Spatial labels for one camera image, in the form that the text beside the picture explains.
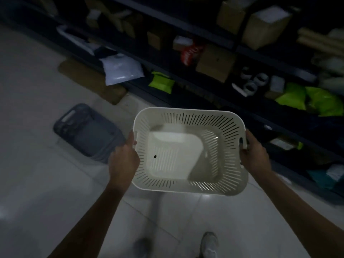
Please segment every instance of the tile floor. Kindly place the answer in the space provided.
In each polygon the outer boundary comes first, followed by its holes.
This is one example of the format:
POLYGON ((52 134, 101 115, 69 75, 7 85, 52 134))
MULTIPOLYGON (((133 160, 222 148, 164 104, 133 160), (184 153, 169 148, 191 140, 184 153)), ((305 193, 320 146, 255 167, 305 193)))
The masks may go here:
MULTIPOLYGON (((128 94, 113 106, 57 71, 64 56, 4 26, 0 29, 0 257, 46 257, 104 189, 107 167, 58 138, 52 125, 86 103, 127 134, 152 106, 128 94)), ((344 228, 344 208, 291 187, 344 228)), ((252 177, 234 197, 140 191, 131 186, 99 257, 120 257, 142 236, 153 257, 194 258, 205 231, 220 257, 309 257, 252 177)))

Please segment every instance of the person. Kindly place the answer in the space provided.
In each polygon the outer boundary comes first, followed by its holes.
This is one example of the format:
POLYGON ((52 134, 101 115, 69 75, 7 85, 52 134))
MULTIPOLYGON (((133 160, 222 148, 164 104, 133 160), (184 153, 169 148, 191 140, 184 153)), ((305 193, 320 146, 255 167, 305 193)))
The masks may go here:
MULTIPOLYGON (((344 231, 317 213, 272 171, 265 148, 246 131, 249 146, 240 151, 243 166, 258 182, 277 210, 294 231, 312 258, 344 257, 344 231)), ((110 180, 93 206, 49 255, 49 258, 96 258, 101 249, 119 202, 129 188, 140 164, 132 148, 133 131, 126 143, 111 153, 110 180)), ((218 241, 215 234, 204 234, 200 257, 216 258, 218 241)))

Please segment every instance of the laundry basket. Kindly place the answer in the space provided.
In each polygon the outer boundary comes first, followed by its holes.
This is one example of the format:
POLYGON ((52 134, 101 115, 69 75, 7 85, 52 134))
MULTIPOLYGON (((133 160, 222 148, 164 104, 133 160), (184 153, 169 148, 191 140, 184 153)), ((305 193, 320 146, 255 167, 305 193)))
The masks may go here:
POLYGON ((133 184, 143 190, 236 195, 247 171, 240 165, 245 125, 228 111, 146 108, 134 121, 141 163, 133 184))

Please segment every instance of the finger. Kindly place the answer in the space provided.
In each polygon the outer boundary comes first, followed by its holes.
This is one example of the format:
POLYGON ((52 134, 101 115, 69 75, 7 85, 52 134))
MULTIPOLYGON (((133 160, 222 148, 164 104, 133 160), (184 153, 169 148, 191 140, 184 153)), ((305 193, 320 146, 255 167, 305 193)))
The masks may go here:
POLYGON ((134 131, 133 131, 133 130, 130 130, 128 139, 127 139, 127 141, 126 141, 126 144, 127 144, 128 146, 132 146, 133 143, 134 143, 134 131))
POLYGON ((256 139, 256 137, 253 136, 251 131, 249 131, 248 129, 246 129, 246 138, 251 145, 259 143, 259 141, 256 139))

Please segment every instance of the basket bottom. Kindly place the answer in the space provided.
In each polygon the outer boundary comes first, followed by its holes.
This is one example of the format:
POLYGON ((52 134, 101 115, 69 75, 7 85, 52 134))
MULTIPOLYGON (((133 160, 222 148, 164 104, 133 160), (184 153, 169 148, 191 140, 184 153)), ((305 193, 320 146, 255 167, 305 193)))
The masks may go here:
POLYGON ((145 169, 154 177, 214 182, 220 174, 218 136, 209 129, 165 124, 146 141, 145 169))

